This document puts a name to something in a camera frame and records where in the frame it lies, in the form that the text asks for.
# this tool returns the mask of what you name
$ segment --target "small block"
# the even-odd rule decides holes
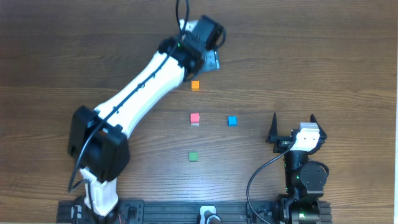
[[[236,119],[236,116],[228,116],[228,126],[237,126],[238,125],[238,120]]]
[[[192,81],[191,89],[192,89],[192,91],[199,91],[199,81]]]
[[[189,153],[189,161],[196,162],[198,160],[198,153],[197,152],[190,152]]]
[[[199,125],[199,114],[198,113],[193,113],[191,114],[191,125]]]

